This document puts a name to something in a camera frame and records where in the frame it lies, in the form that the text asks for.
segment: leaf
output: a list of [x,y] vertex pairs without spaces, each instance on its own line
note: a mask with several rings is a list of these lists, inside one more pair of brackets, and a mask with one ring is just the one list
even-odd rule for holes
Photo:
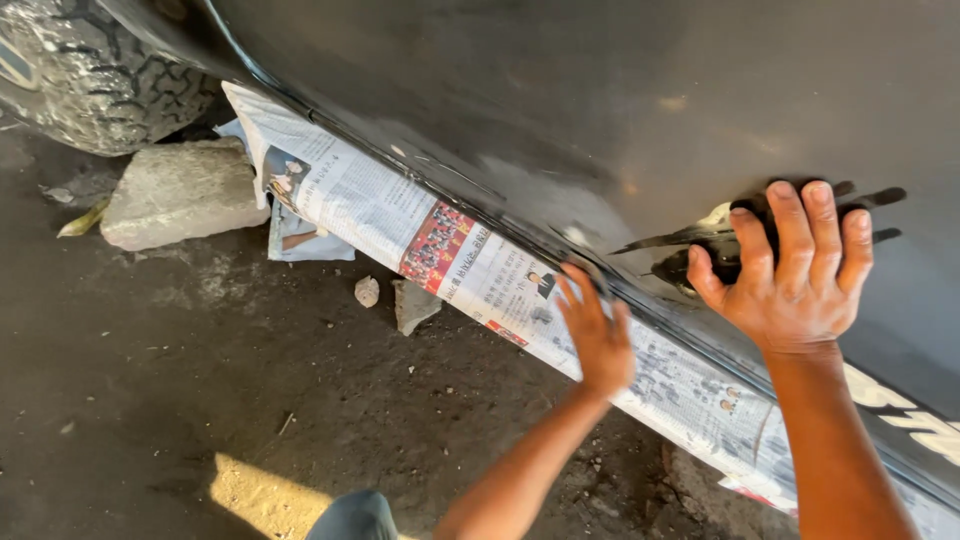
[[91,208],[89,212],[64,225],[63,228],[60,229],[60,232],[57,233],[57,238],[61,236],[80,236],[89,231],[91,227],[104,218],[104,210],[107,209],[109,203],[110,198],[107,197],[103,201],[93,205],[93,208]]

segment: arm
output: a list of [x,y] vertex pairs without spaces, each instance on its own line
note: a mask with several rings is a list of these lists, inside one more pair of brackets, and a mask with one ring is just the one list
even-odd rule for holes
[[828,184],[808,184],[801,202],[791,184],[776,182],[767,198],[780,234],[776,268],[763,224],[735,209],[736,284],[720,282],[700,246],[690,247],[687,276],[763,353],[790,439],[803,536],[916,538],[857,415],[836,343],[873,265],[870,214],[848,214],[841,236]]
[[566,297],[558,305],[584,379],[453,503],[434,529],[438,540],[522,537],[570,455],[610,409],[608,399],[634,379],[626,305],[614,306],[611,324],[587,275],[569,264],[564,271],[583,292],[580,302],[564,277],[557,277]]

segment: forearm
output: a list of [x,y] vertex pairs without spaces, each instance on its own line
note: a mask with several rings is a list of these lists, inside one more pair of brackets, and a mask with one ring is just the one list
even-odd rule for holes
[[610,409],[582,384],[540,420],[467,493],[454,502],[434,537],[520,538],[573,451]]
[[790,439],[802,534],[914,537],[850,397],[839,348],[765,358]]

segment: car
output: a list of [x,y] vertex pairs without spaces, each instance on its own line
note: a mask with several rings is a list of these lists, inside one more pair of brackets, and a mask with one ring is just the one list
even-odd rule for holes
[[731,282],[731,204],[763,216],[771,179],[828,180],[842,209],[876,210],[841,340],[852,392],[893,476],[956,513],[958,23],[960,4],[892,0],[13,0],[0,98],[119,155],[196,117],[216,79],[256,89],[543,260],[590,261],[636,317],[770,399],[685,246]]

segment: person's left hand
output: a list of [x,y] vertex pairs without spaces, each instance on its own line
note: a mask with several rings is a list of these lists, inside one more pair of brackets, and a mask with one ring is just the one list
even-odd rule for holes
[[615,302],[611,323],[587,274],[573,264],[561,266],[583,295],[583,301],[578,300],[566,278],[557,275],[557,284],[566,298],[558,298],[557,306],[577,347],[584,372],[582,385],[604,399],[611,398],[630,385],[636,373],[636,358],[627,333],[630,311],[623,302]]

